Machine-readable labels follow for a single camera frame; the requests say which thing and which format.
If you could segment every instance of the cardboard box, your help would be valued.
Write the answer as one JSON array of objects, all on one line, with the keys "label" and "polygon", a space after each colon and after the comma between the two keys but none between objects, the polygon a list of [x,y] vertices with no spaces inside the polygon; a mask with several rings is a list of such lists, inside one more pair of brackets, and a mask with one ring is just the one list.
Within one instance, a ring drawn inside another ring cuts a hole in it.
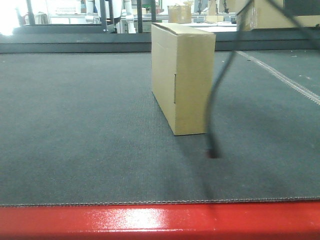
[{"label": "cardboard box", "polygon": [[[275,0],[275,2],[281,7],[284,5],[283,0]],[[316,24],[320,23],[320,15],[295,16],[295,19],[305,27],[314,27]],[[250,5],[246,16],[243,10],[240,11],[237,15],[238,28],[241,22],[244,22],[245,31],[253,29],[283,29],[296,27],[266,0],[254,0]]]},{"label": "cardboard box", "polygon": [[152,92],[174,135],[206,131],[216,36],[176,23],[153,23]]},{"label": "cardboard box", "polygon": [[192,22],[190,5],[168,6],[168,23],[190,24]]}]

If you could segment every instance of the red metal edge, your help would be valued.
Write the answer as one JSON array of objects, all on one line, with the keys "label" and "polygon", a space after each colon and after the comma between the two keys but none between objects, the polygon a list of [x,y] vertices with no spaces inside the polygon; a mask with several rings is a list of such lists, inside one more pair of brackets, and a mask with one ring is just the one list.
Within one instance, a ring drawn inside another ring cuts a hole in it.
[{"label": "red metal edge", "polygon": [[319,240],[320,202],[0,207],[0,239]]}]

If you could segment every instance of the machine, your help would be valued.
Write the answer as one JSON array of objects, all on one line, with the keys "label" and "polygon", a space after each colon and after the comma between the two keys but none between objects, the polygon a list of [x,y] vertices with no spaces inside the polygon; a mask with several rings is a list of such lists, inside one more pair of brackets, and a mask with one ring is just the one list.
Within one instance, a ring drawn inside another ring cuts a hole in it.
[{"label": "machine", "polygon": [[[110,18],[110,7],[109,7],[109,1],[105,2],[105,15],[106,18]],[[113,12],[113,19],[114,24],[117,24],[121,20],[122,15],[122,8],[124,2],[124,8],[125,8],[125,20],[128,24],[128,32],[129,34],[135,34],[136,29],[134,26],[134,15],[132,11],[132,2],[131,0],[113,0],[112,1],[112,12]],[[100,8],[100,0],[86,0],[86,17],[85,20],[89,24],[94,23],[94,12],[95,9],[97,10],[98,15],[101,17],[101,8]]]}]

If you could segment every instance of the conveyor belt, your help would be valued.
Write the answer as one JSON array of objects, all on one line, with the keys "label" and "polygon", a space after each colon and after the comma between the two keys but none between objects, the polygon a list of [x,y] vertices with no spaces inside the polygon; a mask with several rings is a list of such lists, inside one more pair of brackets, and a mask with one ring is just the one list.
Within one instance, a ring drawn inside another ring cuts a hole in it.
[{"label": "conveyor belt", "polygon": [[[314,51],[246,53],[319,95]],[[4,54],[0,72],[2,206],[320,198],[320,107],[243,56],[218,93],[214,160],[204,135],[172,135],[149,53]]]}]

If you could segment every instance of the box flap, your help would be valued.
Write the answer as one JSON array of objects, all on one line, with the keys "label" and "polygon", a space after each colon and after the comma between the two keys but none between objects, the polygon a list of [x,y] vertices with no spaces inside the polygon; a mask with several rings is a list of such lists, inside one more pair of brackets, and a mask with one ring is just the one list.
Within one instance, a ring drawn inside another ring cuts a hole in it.
[{"label": "box flap", "polygon": [[178,23],[153,23],[153,25],[165,29],[175,35],[193,34],[193,35],[212,35],[212,32],[203,31],[194,27],[181,25]]}]

